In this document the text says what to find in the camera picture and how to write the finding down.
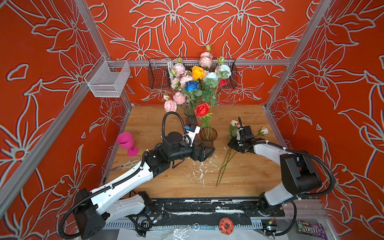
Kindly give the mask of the white rose stem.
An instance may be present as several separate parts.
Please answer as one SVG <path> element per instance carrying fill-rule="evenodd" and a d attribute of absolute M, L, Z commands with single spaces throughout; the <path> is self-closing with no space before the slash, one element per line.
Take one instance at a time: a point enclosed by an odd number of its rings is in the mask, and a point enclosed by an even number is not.
<path fill-rule="evenodd" d="M 233 138 L 237 137 L 238 126 L 239 126 L 239 122 L 238 121 L 231 120 L 230 127 L 229 127 L 230 134 L 228 135 L 229 141 L 231 141 Z M 221 183 L 221 181 L 223 179 L 223 176 L 224 176 L 224 173 L 225 173 L 225 170 L 227 168 L 227 165 L 232 160 L 232 158 L 234 156 L 235 156 L 235 153 L 232 154 L 232 149 L 229 148 L 227 150 L 227 153 L 226 153 L 225 159 L 223 161 L 223 164 L 222 164 L 221 168 L 219 169 L 219 175 L 218 175 L 218 179 L 217 179 L 217 182 L 216 182 L 216 187 Z"/>

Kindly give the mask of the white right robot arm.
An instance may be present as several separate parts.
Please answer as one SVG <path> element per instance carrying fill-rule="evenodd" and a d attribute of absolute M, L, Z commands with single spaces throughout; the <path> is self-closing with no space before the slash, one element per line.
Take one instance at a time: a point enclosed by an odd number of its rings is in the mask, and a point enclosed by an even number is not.
<path fill-rule="evenodd" d="M 328 195 L 335 187 L 336 180 L 331 169 L 318 157 L 305 151 L 295 151 L 263 138 L 268 130 L 263 128 L 256 136 L 250 126 L 236 124 L 231 130 L 231 140 L 228 146 L 236 152 L 252 153 L 263 156 L 281 167 L 282 181 L 273 189 L 259 195 L 257 209 L 262 215 L 270 215 L 282 204 L 298 199 L 321 197 Z M 317 193 L 311 191 L 320 189 L 323 185 L 315 164 L 319 164 L 327 173 L 329 186 Z"/>

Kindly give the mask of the purple ribbed glass vase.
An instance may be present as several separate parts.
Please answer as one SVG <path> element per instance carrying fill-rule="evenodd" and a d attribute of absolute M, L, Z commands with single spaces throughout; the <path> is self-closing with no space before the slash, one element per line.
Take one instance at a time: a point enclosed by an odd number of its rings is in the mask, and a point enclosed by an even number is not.
<path fill-rule="evenodd" d="M 184 114 L 186 115 L 186 125 L 199 125 L 198 118 L 195 114 L 195 110 L 193 108 L 185 108 Z"/>

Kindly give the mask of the blue flower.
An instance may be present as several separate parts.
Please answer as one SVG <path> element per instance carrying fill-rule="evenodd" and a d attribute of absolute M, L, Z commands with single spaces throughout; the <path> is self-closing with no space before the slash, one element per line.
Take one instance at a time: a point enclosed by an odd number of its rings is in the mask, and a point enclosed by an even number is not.
<path fill-rule="evenodd" d="M 199 82 L 190 81 L 186 83 L 185 96 L 187 97 L 187 107 L 185 108 L 185 114 L 187 116 L 195 116 L 195 109 L 200 102 L 201 93 Z"/>

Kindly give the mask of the red rose stem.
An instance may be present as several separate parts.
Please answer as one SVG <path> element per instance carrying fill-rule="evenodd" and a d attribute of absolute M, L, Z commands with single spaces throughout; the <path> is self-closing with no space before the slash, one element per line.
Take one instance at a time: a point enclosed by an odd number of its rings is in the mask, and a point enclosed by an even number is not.
<path fill-rule="evenodd" d="M 219 82 L 219 85 L 218 87 L 219 88 L 223 88 L 227 85 L 227 80 L 226 79 L 221 79 L 220 82 Z"/>
<path fill-rule="evenodd" d="M 208 103 L 199 104 L 195 109 L 196 116 L 202 121 L 202 128 L 212 127 L 211 105 Z"/>

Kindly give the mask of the pink rose stem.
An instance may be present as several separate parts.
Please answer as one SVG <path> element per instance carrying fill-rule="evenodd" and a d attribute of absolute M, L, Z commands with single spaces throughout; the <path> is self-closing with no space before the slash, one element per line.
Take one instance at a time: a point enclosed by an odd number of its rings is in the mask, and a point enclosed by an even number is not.
<path fill-rule="evenodd" d="M 239 133 L 239 129 L 240 127 L 245 127 L 245 126 L 242 126 L 239 124 L 238 126 L 238 132 L 237 134 Z M 263 141 L 263 136 L 267 135 L 269 133 L 269 130 L 268 128 L 265 128 L 265 127 L 262 127 L 261 129 L 259 129 L 259 131 L 255 134 L 255 142 L 257 141 Z"/>

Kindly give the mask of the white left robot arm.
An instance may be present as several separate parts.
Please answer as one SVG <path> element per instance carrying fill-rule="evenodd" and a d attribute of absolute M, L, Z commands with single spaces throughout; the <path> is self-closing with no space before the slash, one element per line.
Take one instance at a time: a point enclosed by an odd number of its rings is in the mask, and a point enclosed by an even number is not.
<path fill-rule="evenodd" d="M 122 197 L 160 175 L 169 168 L 176 168 L 175 161 L 185 159 L 204 162 L 215 151 L 214 147 L 171 132 L 152 150 L 145 151 L 142 160 L 128 172 L 102 187 L 78 192 L 74 205 L 65 213 L 58 226 L 63 239 L 81 237 L 89 239 L 101 231 L 106 223 L 125 216 L 138 216 L 150 204 L 148 197 L 122 200 Z"/>

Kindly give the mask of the small pink white spray stem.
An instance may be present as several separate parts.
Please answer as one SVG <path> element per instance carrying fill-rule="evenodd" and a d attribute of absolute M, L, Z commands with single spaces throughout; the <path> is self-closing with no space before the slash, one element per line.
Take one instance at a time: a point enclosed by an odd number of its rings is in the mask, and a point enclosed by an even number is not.
<path fill-rule="evenodd" d="M 203 99 L 202 103 L 208 103 L 211 105 L 211 112 L 214 106 L 217 106 L 217 95 L 219 92 L 219 82 L 221 79 L 226 79 L 227 82 L 232 76 L 232 70 L 226 63 L 224 57 L 218 58 L 218 65 L 213 72 L 209 72 L 204 78 L 203 84 Z"/>

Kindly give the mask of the orange rose stem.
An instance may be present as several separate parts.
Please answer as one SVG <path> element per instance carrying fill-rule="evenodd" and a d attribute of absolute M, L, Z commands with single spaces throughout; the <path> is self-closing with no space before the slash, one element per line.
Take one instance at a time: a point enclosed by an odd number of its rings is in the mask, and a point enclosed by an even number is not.
<path fill-rule="evenodd" d="M 205 70 L 199 66 L 192 67 L 192 76 L 195 80 L 203 79 L 206 76 Z"/>

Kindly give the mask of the pink peony stem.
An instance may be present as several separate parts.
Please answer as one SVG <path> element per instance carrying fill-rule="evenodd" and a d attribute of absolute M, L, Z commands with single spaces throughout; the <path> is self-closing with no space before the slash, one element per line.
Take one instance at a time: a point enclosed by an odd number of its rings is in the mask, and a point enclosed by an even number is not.
<path fill-rule="evenodd" d="M 186 68 L 183 65 L 183 59 L 177 58 L 176 63 L 171 70 L 171 87 L 174 91 L 180 91 L 186 86 L 186 82 L 182 80 L 186 76 Z"/>
<path fill-rule="evenodd" d="M 195 109 L 192 104 L 192 100 L 188 97 L 188 90 L 186 89 L 187 83 L 193 83 L 194 78 L 192 76 L 174 77 L 171 80 L 171 88 L 174 91 L 172 97 L 164 95 L 164 109 L 166 112 L 176 112 L 179 108 L 183 109 L 183 112 L 187 116 L 194 116 Z"/>
<path fill-rule="evenodd" d="M 200 66 L 204 69 L 210 69 L 213 65 L 213 55 L 211 53 L 211 45 L 206 45 L 206 50 L 201 53 Z"/>

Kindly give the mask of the brown ribbed glass vase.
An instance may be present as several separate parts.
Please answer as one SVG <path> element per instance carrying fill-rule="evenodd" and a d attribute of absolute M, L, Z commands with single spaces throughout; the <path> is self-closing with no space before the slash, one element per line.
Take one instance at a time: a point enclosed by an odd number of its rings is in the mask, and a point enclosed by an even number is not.
<path fill-rule="evenodd" d="M 218 133 L 212 127 L 205 127 L 200 130 L 200 138 L 203 145 L 214 147 L 214 141 L 217 139 Z"/>

